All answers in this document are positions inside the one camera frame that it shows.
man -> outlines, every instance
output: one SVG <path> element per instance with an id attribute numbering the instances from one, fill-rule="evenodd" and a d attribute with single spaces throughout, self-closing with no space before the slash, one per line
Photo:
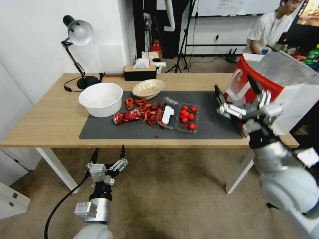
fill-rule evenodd
<path id="1" fill-rule="evenodd" d="M 284 32 L 287 32 L 293 21 L 291 14 L 303 0 L 280 0 L 277 10 L 262 15 L 254 24 L 247 37 L 243 53 L 262 55 L 267 44 L 276 43 Z"/>

lamp base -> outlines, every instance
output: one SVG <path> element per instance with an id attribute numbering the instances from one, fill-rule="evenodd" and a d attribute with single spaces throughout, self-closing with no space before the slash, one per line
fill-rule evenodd
<path id="1" fill-rule="evenodd" d="M 86 76 L 86 80 L 83 78 L 79 79 L 76 83 L 77 87 L 80 88 L 81 90 L 84 90 L 85 88 L 95 85 L 99 83 L 99 79 L 96 78 L 95 76 Z"/>

white t-shirt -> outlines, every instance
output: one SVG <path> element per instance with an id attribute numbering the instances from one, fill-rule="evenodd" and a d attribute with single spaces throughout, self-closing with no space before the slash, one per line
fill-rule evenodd
<path id="1" fill-rule="evenodd" d="M 254 24 L 247 37 L 247 44 L 243 53 L 252 53 L 251 40 L 259 41 L 260 49 L 265 49 L 268 43 L 276 43 L 284 32 L 287 32 L 293 22 L 292 16 L 276 17 L 276 11 L 265 13 Z"/>

green bottle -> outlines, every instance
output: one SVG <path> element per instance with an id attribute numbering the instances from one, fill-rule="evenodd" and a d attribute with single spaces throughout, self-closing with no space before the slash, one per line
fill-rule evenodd
<path id="1" fill-rule="evenodd" d="M 311 65 L 318 56 L 319 56 L 319 44 L 317 45 L 317 48 L 311 50 L 308 53 L 307 58 L 303 61 L 303 63 L 306 65 Z"/>

plastic container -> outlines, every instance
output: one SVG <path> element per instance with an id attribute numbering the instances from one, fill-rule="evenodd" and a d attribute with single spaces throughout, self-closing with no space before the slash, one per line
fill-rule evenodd
<path id="1" fill-rule="evenodd" d="M 108 117 L 122 106 L 123 89 L 113 83 L 89 86 L 79 96 L 79 103 L 94 117 Z"/>
<path id="2" fill-rule="evenodd" d="M 170 106 L 174 110 L 174 115 L 172 115 L 169 119 L 168 124 L 165 124 L 161 121 L 160 119 L 160 114 L 163 112 L 158 111 L 157 117 L 156 117 L 156 122 L 159 125 L 162 125 L 164 127 L 167 127 L 168 129 L 177 129 L 178 131 L 186 132 L 186 133 L 196 133 L 197 128 L 198 128 L 198 116 L 199 116 L 199 108 L 197 105 L 193 104 L 187 104 L 187 103 L 180 103 L 178 101 L 175 101 L 169 97 L 164 97 L 162 102 L 166 103 L 166 106 Z M 194 114 L 194 119 L 193 120 L 188 120 L 187 123 L 182 123 L 180 119 L 180 112 L 182 111 L 182 107 L 186 105 L 190 109 L 191 107 L 196 107 L 197 111 Z M 196 125 L 196 129 L 190 130 L 188 127 L 191 123 L 194 123 Z"/>

